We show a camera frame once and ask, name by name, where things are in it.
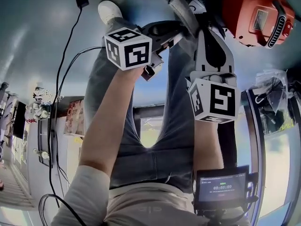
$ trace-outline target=beige shirt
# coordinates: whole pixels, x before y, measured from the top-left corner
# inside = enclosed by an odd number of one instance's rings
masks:
[[[76,211],[87,226],[200,226],[208,220],[193,212],[193,195],[184,194],[176,187],[161,183],[140,183],[109,190],[110,178],[104,172],[79,166],[65,201]],[[226,218],[242,214],[231,209]],[[80,226],[65,207],[61,206],[51,225]],[[243,217],[240,226],[250,225]]]

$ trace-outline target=hand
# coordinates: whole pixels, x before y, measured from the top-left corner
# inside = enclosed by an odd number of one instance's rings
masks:
[[[121,79],[129,80],[129,82],[135,83],[136,80],[140,77],[143,73],[144,67],[138,67],[130,70],[122,71],[121,69],[117,70],[116,76],[120,77]]]
[[[218,123],[207,122],[207,121],[197,121],[195,120],[195,125],[202,131],[215,131],[218,128]]]

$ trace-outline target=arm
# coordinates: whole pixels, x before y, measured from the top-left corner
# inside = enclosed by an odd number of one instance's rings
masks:
[[[64,200],[87,226],[100,225],[107,214],[110,175],[134,85],[142,71],[143,68],[137,68],[116,72],[85,134],[79,167]],[[79,222],[61,205],[51,225],[79,225]]]
[[[111,176],[131,95],[142,72],[143,67],[116,72],[85,134],[79,165],[93,167]]]
[[[198,170],[222,169],[223,159],[217,134],[217,123],[194,122],[194,173]]]

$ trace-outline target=fiducial marker cube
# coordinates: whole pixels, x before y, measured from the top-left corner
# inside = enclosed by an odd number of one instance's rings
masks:
[[[152,39],[128,28],[104,36],[108,59],[121,70],[151,64]]]
[[[238,116],[240,91],[237,87],[196,78],[188,93],[197,121],[223,124]]]

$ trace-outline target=window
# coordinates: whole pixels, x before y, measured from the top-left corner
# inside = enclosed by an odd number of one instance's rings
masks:
[[[12,136],[12,155],[14,165],[18,168],[22,176],[28,181],[27,178],[27,166],[26,166],[26,159],[27,159],[27,136],[29,133],[29,123],[25,123],[24,127],[24,135],[23,140]]]
[[[258,225],[265,225],[267,220],[270,225],[282,225],[297,191],[301,157],[300,134],[299,125],[295,124],[295,118],[288,108],[274,113],[267,105],[259,107],[266,170]]]
[[[161,131],[163,116],[141,119],[141,135],[140,140],[144,147],[152,147]]]
[[[238,166],[249,165],[252,172],[251,142],[249,128],[244,106],[242,105],[238,112],[238,118],[235,121],[235,139],[237,147]]]

